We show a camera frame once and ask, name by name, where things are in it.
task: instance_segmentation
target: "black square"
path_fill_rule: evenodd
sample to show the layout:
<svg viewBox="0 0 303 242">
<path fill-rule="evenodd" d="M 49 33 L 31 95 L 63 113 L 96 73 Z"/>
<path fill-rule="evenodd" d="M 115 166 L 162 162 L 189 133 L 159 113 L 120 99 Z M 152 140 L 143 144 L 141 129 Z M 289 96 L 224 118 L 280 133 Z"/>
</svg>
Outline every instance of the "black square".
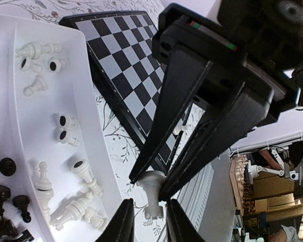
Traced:
<svg viewBox="0 0 303 242">
<path fill-rule="evenodd" d="M 113 54 L 113 57 L 114 57 L 116 63 L 119 65 L 121 71 L 125 71 L 126 69 L 128 69 L 131 66 L 128 58 L 126 57 L 126 55 L 124 54 L 124 52 L 122 50 Z"/>
<path fill-rule="evenodd" d="M 146 134 L 149 133 L 152 127 L 152 119 L 145 109 L 143 109 L 141 113 L 137 116 L 137 121 L 139 122 L 143 131 Z"/>
<path fill-rule="evenodd" d="M 146 106 L 147 103 L 150 101 L 151 97 L 148 93 L 148 91 L 146 90 L 145 86 L 140 83 L 136 88 L 135 88 L 135 93 L 138 96 L 138 98 L 140 99 L 142 105 Z"/>
<path fill-rule="evenodd" d="M 125 48 L 127 48 L 127 47 L 130 46 L 127 38 L 125 37 L 125 35 L 122 32 L 113 34 L 113 36 L 117 40 L 117 42 L 120 45 L 121 49 L 125 49 Z"/>
<path fill-rule="evenodd" d="M 143 18 L 146 20 L 148 25 L 153 25 L 148 15 L 143 15 Z"/>
<path fill-rule="evenodd" d="M 103 59 L 111 54 L 101 38 L 92 39 L 87 42 L 98 59 Z"/>
<path fill-rule="evenodd" d="M 131 16 L 131 18 L 137 27 L 142 27 L 142 24 L 140 23 L 137 16 Z"/>
<path fill-rule="evenodd" d="M 125 22 L 125 20 L 123 19 L 123 17 L 116 17 L 114 19 L 122 31 L 130 29 L 127 23 Z"/>
<path fill-rule="evenodd" d="M 140 44 L 135 44 L 132 46 L 132 49 L 134 50 L 134 52 L 137 54 L 139 60 L 142 60 L 143 58 L 146 57 L 146 54 L 144 53 L 144 51 L 142 50 Z"/>
<path fill-rule="evenodd" d="M 167 144 L 164 144 L 161 149 L 159 150 L 159 155 L 163 159 L 163 161 L 167 161 L 169 159 L 169 156 L 171 154 L 170 148 L 167 146 Z"/>
<path fill-rule="evenodd" d="M 125 99 L 133 91 L 131 85 L 129 84 L 128 80 L 126 79 L 123 73 L 114 77 L 112 79 L 112 82 L 123 99 Z"/>
<path fill-rule="evenodd" d="M 160 66 L 161 66 L 162 71 L 165 73 L 167 66 L 165 64 L 161 64 Z"/>
<path fill-rule="evenodd" d="M 149 46 L 150 49 L 152 49 L 152 42 L 151 39 L 146 40 L 147 45 Z"/>
<path fill-rule="evenodd" d="M 159 101 L 159 96 L 160 96 L 159 92 L 156 92 L 156 94 L 152 97 L 152 100 L 156 104 L 156 106 L 157 106 L 158 101 Z"/>
<path fill-rule="evenodd" d="M 162 86 L 162 82 L 155 71 L 151 73 L 150 78 L 153 84 L 155 85 L 155 87 L 157 88 L 157 90 L 159 90 Z"/>
<path fill-rule="evenodd" d="M 136 73 L 138 74 L 138 77 L 141 79 L 142 82 L 147 79 L 148 73 L 146 72 L 141 62 L 134 64 L 133 68 L 135 69 Z"/>
<path fill-rule="evenodd" d="M 147 34 L 149 35 L 149 37 L 152 38 L 153 37 L 153 33 L 152 33 L 151 29 L 148 26 L 146 26 L 144 28 L 145 28 Z"/>
<path fill-rule="evenodd" d="M 149 56 L 148 56 L 148 60 L 150 61 L 150 63 L 151 63 L 151 65 L 152 65 L 153 69 L 158 69 L 159 63 L 158 63 L 158 61 L 156 61 L 156 60 L 152 57 L 152 55 L 149 55 Z"/>
<path fill-rule="evenodd" d="M 111 31 L 109 30 L 108 26 L 106 25 L 103 19 L 93 20 L 92 24 L 94 25 L 100 36 L 111 34 Z"/>
<path fill-rule="evenodd" d="M 135 38 L 137 39 L 138 42 L 144 41 L 140 31 L 138 29 L 132 29 L 131 30 Z"/>
</svg>

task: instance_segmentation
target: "checkered board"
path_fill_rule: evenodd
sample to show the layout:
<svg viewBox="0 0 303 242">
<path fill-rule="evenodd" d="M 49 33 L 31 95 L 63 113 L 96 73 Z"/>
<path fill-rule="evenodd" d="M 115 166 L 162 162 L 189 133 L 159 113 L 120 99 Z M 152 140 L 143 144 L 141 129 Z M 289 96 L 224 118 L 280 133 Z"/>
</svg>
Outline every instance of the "checkered board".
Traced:
<svg viewBox="0 0 303 242">
<path fill-rule="evenodd" d="M 146 12 L 112 12 L 66 17 L 61 25 L 86 37 L 93 82 L 139 148 L 156 111 L 166 66 L 152 57 L 157 32 Z M 179 120 L 184 125 L 191 105 Z M 170 135 L 152 164 L 167 172 L 181 134 Z"/>
</svg>

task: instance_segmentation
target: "floral tablecloth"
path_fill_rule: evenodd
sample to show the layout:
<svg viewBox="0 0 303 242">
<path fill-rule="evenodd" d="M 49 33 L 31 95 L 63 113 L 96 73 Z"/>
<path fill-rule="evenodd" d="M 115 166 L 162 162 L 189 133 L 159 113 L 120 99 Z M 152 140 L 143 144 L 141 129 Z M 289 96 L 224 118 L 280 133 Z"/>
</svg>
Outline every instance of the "floral tablecloth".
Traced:
<svg viewBox="0 0 303 242">
<path fill-rule="evenodd" d="M 32 18 L 57 24 L 63 16 L 122 10 L 144 10 L 157 26 L 158 15 L 164 9 L 160 0 L 0 0 L 0 14 Z M 139 149 L 121 126 L 97 89 L 96 105 L 101 115 L 102 129 L 114 172 L 124 198 L 135 201 L 135 234 L 139 242 L 157 241 L 165 220 L 145 220 L 147 198 L 142 188 L 130 184 L 129 173 L 137 159 Z M 203 111 L 196 106 L 188 120 L 192 129 L 185 132 L 177 152 L 180 152 Z"/>
</svg>

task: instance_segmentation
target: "white chess piece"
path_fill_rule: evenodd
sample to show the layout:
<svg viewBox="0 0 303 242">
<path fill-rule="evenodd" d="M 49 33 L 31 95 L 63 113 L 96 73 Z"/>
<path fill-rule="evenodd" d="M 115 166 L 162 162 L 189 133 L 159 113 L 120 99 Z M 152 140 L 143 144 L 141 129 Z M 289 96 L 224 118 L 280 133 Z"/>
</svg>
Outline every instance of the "white chess piece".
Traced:
<svg viewBox="0 0 303 242">
<path fill-rule="evenodd" d="M 52 73 L 57 73 L 65 66 L 65 60 L 50 58 L 47 62 L 48 70 Z"/>
<path fill-rule="evenodd" d="M 67 114 L 62 114 L 59 117 L 59 126 L 61 128 L 68 129 L 69 126 L 78 126 L 79 124 L 80 121 L 77 118 L 71 117 Z"/>
<path fill-rule="evenodd" d="M 62 50 L 60 43 L 46 45 L 38 44 L 37 42 L 31 42 L 25 44 L 21 49 L 16 50 L 16 57 L 30 57 L 32 59 L 38 59 L 42 54 L 51 54 L 53 52 L 59 53 Z"/>
<path fill-rule="evenodd" d="M 190 127 L 191 127 L 191 125 L 177 125 L 177 126 L 173 129 L 172 133 L 173 133 L 174 135 L 179 135 L 179 133 L 180 133 L 181 131 L 189 130 Z"/>
<path fill-rule="evenodd" d="M 22 70 L 23 72 L 33 71 L 36 73 L 41 73 L 43 68 L 41 65 L 33 63 L 30 57 L 25 57 L 21 61 L 20 70 Z"/>
<path fill-rule="evenodd" d="M 74 147 L 78 147 L 80 145 L 80 141 L 73 137 L 72 133 L 68 129 L 60 129 L 58 133 L 58 142 L 62 144 L 70 144 Z"/>
<path fill-rule="evenodd" d="M 52 189 L 52 184 L 47 177 L 47 164 L 45 162 L 41 162 L 39 164 L 39 172 L 40 175 L 38 180 L 35 182 L 35 189 L 44 218 L 47 223 L 49 223 L 50 214 L 48 203 L 54 196 L 54 192 Z"/>
<path fill-rule="evenodd" d="M 163 209 L 159 206 L 158 194 L 164 180 L 164 173 L 153 170 L 146 171 L 137 182 L 147 194 L 148 206 L 145 208 L 146 219 L 163 218 Z"/>
<path fill-rule="evenodd" d="M 105 231 L 109 220 L 99 214 L 96 210 L 91 207 L 88 207 L 85 210 L 84 220 L 87 223 L 91 223 L 94 227 L 96 227 L 101 232 Z"/>
<path fill-rule="evenodd" d="M 68 221 L 79 220 L 84 214 L 88 206 L 90 206 L 95 197 L 92 193 L 87 193 L 84 198 L 80 198 L 77 201 L 71 201 L 65 207 L 65 212 L 60 219 L 55 219 L 51 222 L 51 225 L 55 226 L 57 230 L 61 230 L 64 224 Z"/>
<path fill-rule="evenodd" d="M 75 175 L 81 177 L 89 189 L 91 189 L 93 195 L 102 197 L 102 187 L 97 184 L 97 180 L 90 174 L 90 164 L 87 160 L 83 159 L 77 162 L 71 168 Z"/>
<path fill-rule="evenodd" d="M 41 75 L 37 75 L 35 81 L 30 86 L 24 89 L 24 95 L 26 97 L 30 97 L 36 92 L 44 92 L 47 91 L 47 89 L 48 83 L 46 82 L 46 80 Z"/>
</svg>

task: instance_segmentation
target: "white tray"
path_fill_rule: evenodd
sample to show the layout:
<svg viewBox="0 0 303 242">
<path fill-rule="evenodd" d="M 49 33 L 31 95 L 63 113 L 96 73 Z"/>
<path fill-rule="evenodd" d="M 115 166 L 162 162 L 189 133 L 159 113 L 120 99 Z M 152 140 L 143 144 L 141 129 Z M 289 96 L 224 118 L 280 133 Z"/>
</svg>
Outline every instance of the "white tray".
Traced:
<svg viewBox="0 0 303 242">
<path fill-rule="evenodd" d="M 35 79 L 34 72 L 19 70 L 21 58 L 15 58 L 15 49 L 25 43 L 61 43 L 62 51 L 53 57 L 66 61 L 57 74 L 43 77 L 49 89 L 31 97 L 23 89 Z M 44 54 L 36 61 L 44 65 L 51 56 Z M 54 132 L 58 114 L 77 117 L 81 125 L 72 129 L 81 143 L 79 148 L 57 143 Z M 63 213 L 65 206 L 87 192 L 83 182 L 70 167 L 80 159 L 88 159 L 92 173 L 103 188 L 103 196 L 92 207 L 112 218 L 122 202 L 113 167 L 102 133 L 98 109 L 93 94 L 84 35 L 77 30 L 39 21 L 0 16 L 0 160 L 12 158 L 17 172 L 12 177 L 0 174 L 0 184 L 12 190 L 12 197 L 26 194 L 31 199 L 32 222 L 23 223 L 20 213 L 5 203 L 5 217 L 11 219 L 21 233 L 28 229 L 35 241 L 95 241 L 100 235 L 96 228 L 83 220 L 71 221 L 61 231 L 48 226 L 35 195 L 38 163 L 48 164 L 48 177 L 53 184 L 54 197 L 49 207 L 52 219 Z"/>
</svg>

